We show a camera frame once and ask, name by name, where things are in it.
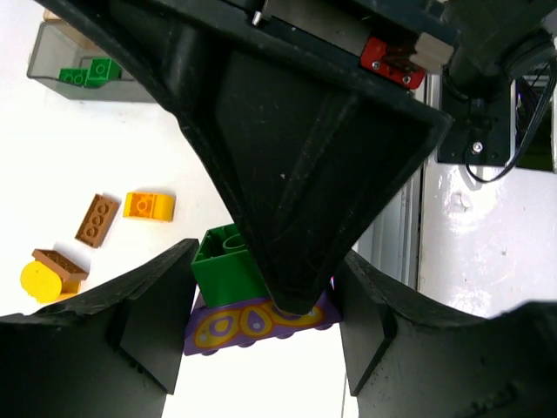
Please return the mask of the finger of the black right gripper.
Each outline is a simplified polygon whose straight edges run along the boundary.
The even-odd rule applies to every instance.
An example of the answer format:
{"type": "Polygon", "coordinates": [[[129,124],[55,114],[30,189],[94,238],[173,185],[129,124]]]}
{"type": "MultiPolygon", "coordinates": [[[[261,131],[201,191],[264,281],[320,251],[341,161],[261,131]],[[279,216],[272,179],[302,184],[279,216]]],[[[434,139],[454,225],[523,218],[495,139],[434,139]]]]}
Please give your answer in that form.
{"type": "Polygon", "coordinates": [[[276,305],[304,314],[452,120],[230,1],[48,1],[168,112],[276,305]]]}

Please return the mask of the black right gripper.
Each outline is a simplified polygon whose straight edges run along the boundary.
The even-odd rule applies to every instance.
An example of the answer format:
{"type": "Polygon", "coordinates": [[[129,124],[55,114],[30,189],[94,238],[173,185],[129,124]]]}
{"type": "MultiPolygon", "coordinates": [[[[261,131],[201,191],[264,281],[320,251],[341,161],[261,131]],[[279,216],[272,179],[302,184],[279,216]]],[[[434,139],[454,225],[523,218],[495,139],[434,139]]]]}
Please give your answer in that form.
{"type": "Polygon", "coordinates": [[[397,84],[440,74],[459,101],[502,98],[531,65],[553,55],[554,1],[237,1],[269,58],[361,88],[374,72],[397,84]],[[372,68],[379,62],[379,69],[372,68]]]}

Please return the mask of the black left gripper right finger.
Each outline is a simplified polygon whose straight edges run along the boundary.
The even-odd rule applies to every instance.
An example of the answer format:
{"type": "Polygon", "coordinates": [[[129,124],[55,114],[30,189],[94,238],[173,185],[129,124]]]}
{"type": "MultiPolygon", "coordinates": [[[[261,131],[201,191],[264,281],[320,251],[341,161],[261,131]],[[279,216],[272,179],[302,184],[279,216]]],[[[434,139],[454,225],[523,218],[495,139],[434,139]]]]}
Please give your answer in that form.
{"type": "Polygon", "coordinates": [[[553,302],[484,319],[427,298],[356,253],[335,285],[360,416],[555,416],[553,302]]]}

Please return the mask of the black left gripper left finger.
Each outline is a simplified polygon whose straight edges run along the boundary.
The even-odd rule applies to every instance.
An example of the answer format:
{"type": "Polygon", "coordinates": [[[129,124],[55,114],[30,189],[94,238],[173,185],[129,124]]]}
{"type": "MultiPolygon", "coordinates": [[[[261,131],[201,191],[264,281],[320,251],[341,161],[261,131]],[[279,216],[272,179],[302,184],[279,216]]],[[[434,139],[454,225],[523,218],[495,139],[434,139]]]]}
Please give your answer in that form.
{"type": "Polygon", "coordinates": [[[159,417],[175,391],[196,239],[31,315],[1,319],[4,417],[159,417]]]}

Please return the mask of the purple butterfly lego brick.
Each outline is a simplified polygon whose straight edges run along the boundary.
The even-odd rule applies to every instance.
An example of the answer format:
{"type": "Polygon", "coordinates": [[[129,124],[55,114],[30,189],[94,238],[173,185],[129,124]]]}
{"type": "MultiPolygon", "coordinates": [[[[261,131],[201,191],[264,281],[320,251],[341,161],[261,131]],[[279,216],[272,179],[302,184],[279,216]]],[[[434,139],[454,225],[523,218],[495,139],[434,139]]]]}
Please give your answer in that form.
{"type": "Polygon", "coordinates": [[[302,316],[279,310],[269,297],[208,307],[198,296],[185,328],[183,354],[212,355],[228,347],[249,347],[260,340],[284,340],[305,330],[326,330],[341,321],[328,292],[302,316]]]}

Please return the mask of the green curved lego brick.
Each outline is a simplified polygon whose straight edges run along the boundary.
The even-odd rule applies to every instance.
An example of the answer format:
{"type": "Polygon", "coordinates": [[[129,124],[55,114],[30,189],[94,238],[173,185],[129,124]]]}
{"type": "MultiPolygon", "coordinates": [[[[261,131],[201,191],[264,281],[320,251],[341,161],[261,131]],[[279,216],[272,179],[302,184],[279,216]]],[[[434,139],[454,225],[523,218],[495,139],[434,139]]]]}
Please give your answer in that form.
{"type": "Polygon", "coordinates": [[[85,85],[100,87],[113,79],[119,79],[122,74],[121,66],[111,58],[95,57],[91,60],[85,85]]]}
{"type": "Polygon", "coordinates": [[[234,224],[208,230],[191,263],[208,307],[264,298],[262,275],[234,224]]]}

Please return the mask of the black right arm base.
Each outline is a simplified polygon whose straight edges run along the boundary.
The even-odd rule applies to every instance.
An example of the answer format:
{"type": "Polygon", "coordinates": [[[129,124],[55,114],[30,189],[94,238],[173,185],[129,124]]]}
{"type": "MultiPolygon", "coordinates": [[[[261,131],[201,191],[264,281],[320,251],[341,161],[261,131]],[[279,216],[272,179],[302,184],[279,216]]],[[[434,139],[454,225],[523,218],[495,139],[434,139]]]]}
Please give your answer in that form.
{"type": "Polygon", "coordinates": [[[453,118],[453,124],[436,160],[462,166],[478,184],[498,181],[514,168],[555,173],[556,97],[548,99],[537,129],[527,132],[548,82],[547,74],[525,76],[486,100],[459,98],[444,78],[440,109],[453,118]]]}

